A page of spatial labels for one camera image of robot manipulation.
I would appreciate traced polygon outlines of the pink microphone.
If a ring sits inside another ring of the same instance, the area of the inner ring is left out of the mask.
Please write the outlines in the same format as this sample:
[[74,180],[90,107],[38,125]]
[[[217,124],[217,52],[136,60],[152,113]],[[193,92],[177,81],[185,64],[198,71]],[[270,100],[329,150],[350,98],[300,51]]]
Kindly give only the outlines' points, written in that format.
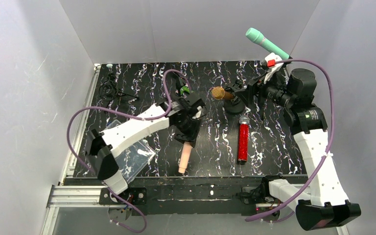
[[189,142],[185,142],[181,151],[181,157],[179,162],[178,172],[184,174],[188,166],[192,146]]

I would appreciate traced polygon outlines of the red glitter microphone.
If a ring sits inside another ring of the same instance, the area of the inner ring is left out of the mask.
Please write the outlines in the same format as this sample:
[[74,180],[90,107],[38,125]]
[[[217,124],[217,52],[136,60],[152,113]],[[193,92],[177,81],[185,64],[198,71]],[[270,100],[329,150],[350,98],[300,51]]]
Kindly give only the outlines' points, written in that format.
[[239,165],[246,164],[248,160],[249,124],[250,119],[246,115],[243,115],[239,118],[237,154],[237,162]]

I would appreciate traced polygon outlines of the gold microphone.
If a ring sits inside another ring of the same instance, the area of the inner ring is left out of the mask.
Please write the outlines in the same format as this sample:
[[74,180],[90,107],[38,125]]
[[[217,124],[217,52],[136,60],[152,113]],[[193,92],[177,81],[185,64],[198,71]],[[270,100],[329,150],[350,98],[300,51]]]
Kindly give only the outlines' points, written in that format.
[[223,87],[214,87],[211,90],[211,95],[217,100],[233,100],[235,96],[224,90]]

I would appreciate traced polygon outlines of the black tripod shock mount stand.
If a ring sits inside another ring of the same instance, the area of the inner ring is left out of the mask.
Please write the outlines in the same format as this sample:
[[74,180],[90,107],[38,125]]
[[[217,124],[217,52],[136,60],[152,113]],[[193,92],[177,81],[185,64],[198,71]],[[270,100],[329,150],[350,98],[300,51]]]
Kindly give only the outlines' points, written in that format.
[[98,96],[103,101],[112,101],[114,99],[129,96],[139,100],[136,95],[124,93],[118,89],[116,83],[116,76],[113,73],[109,73],[106,77],[102,78],[101,86],[98,89]]

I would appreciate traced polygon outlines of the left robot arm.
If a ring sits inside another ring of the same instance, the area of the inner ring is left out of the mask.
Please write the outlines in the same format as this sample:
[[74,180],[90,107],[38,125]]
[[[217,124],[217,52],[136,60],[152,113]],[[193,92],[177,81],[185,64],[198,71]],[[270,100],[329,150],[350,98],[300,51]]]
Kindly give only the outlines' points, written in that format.
[[195,147],[201,126],[201,116],[205,110],[204,101],[196,94],[174,98],[170,104],[154,104],[136,119],[103,131],[91,130],[88,135],[86,159],[98,180],[102,181],[115,194],[128,188],[116,158],[128,147],[145,137],[170,126],[177,131],[174,138],[184,146],[182,149],[179,173],[185,173],[191,150]]

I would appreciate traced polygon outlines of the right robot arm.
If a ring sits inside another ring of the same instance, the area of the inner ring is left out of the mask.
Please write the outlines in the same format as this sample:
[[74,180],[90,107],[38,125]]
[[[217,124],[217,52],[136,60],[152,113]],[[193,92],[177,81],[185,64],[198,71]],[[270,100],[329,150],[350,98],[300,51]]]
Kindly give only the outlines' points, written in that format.
[[280,207],[290,208],[299,225],[306,231],[341,227],[361,215],[357,203],[344,192],[332,154],[327,149],[332,135],[323,111],[313,104],[317,82],[307,69],[294,69],[289,77],[284,70],[251,79],[236,95],[250,104],[257,99],[262,106],[271,101],[283,108],[283,116],[301,152],[309,175],[309,192],[297,188],[283,176],[265,176],[261,184],[247,193],[251,203],[266,197],[279,199]]

